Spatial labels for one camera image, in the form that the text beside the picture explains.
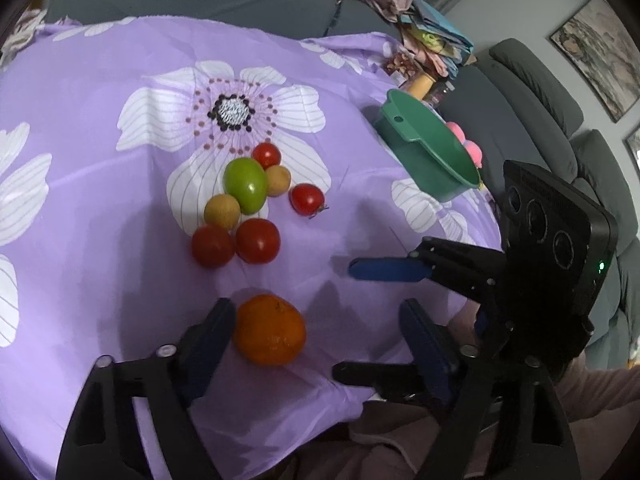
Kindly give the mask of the red tomato with stem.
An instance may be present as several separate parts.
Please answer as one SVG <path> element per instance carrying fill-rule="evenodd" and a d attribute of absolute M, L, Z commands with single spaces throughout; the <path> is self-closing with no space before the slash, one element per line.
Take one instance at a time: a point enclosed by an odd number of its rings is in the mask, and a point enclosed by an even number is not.
<path fill-rule="evenodd" d="M 314 218 L 320 212 L 326 210 L 326 196 L 323 192 L 310 183 L 301 183 L 293 186 L 288 193 L 290 204 L 296 214 L 307 218 Z"/>

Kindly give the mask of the yellow-brown small fruit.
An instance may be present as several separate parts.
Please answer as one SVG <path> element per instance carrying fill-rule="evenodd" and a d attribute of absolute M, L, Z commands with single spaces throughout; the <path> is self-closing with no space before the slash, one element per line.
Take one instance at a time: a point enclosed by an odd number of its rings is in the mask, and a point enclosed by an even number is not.
<path fill-rule="evenodd" d="M 229 194 L 218 194 L 208 200 L 203 218 L 206 224 L 233 231 L 241 217 L 239 202 Z"/>
<path fill-rule="evenodd" d="M 266 169 L 268 188 L 267 195 L 269 197 L 278 197 L 286 194 L 291 186 L 291 174 L 288 168 L 281 165 L 270 166 Z"/>

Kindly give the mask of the green plastic bowl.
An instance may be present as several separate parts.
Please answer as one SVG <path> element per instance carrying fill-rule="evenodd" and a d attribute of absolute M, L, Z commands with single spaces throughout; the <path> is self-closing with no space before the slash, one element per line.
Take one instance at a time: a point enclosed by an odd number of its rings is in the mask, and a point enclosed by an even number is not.
<path fill-rule="evenodd" d="M 440 202 L 480 187 L 463 144 L 424 103 L 392 89 L 373 123 L 378 135 L 422 192 Z"/>

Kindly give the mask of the pink round toy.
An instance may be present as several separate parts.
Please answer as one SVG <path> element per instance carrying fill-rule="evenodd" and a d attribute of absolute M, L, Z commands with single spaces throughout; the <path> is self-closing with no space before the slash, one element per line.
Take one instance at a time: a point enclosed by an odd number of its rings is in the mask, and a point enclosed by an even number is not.
<path fill-rule="evenodd" d="M 458 139 L 458 141 L 465 148 L 465 151 L 468 152 L 474 165 L 476 168 L 480 169 L 483 167 L 483 152 L 480 147 L 473 141 L 469 140 L 462 128 L 456 122 L 446 122 L 446 126 L 449 130 L 454 134 L 454 136 Z"/>

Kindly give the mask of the green mango-shaped fruit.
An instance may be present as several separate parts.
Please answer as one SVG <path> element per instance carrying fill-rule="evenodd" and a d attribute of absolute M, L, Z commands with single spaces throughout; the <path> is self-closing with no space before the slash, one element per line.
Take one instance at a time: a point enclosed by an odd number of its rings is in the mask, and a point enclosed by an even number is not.
<path fill-rule="evenodd" d="M 255 159 L 233 159 L 224 170 L 222 183 L 224 192 L 238 201 L 242 214 L 257 214 L 265 205 L 268 179 L 264 168 Z"/>

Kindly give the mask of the grey sofa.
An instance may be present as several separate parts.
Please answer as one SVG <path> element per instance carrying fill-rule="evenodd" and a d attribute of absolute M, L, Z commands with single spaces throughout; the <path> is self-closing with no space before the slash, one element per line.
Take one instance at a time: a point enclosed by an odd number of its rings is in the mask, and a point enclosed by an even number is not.
<path fill-rule="evenodd" d="M 592 310 L 588 365 L 623 365 L 639 326 L 637 209 L 617 159 L 588 122 L 591 100 L 568 80 L 568 66 L 541 44 L 575 0 L 463 0 L 450 18 L 474 41 L 477 61 L 460 70 L 439 105 L 484 151 L 483 180 L 504 196 L 508 159 L 548 167 L 612 214 L 617 261 Z M 49 0 L 47 19 L 85 25 L 126 16 L 184 15 L 258 28 L 294 39 L 390 32 L 390 24 L 357 0 Z"/>

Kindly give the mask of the stack of colourful papers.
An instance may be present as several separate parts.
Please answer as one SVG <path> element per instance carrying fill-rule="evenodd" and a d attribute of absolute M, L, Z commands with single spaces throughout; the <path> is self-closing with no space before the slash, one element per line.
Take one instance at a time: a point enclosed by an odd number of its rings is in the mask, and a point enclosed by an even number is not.
<path fill-rule="evenodd" d="M 437 79 L 453 81 L 474 62 L 473 41 L 424 0 L 413 0 L 397 25 L 404 48 Z"/>

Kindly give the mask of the purple floral tablecloth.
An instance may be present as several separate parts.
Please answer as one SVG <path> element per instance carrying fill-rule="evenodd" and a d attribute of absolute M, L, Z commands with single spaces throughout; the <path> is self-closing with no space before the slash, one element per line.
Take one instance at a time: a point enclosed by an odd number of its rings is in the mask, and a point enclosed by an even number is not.
<path fill-rule="evenodd" d="M 332 382 L 346 360 L 402 361 L 402 300 L 447 322 L 463 299 L 430 282 L 367 283 L 357 257 L 404 256 L 424 236 L 495 248 L 482 192 L 422 193 L 370 120 L 396 44 L 372 34 L 298 41 L 193 18 L 125 18 L 39 29 L 1 75 L 1 425 L 30 472 L 55 475 L 64 432 L 98 356 L 148 356 L 220 297 L 261 292 L 303 313 L 290 365 L 228 350 L 192 417 L 221 474 L 248 479 L 356 418 L 369 393 Z M 270 141 L 294 183 L 328 209 L 273 222 L 273 262 L 218 270 L 192 233 L 224 168 Z"/>

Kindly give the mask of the framed wall picture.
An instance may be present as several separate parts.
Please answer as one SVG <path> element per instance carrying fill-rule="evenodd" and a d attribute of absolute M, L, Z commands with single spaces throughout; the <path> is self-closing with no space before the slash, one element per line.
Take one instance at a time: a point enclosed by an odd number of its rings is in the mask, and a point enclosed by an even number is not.
<path fill-rule="evenodd" d="M 589 0 L 550 41 L 619 122 L 639 101 L 639 49 L 605 0 Z"/>

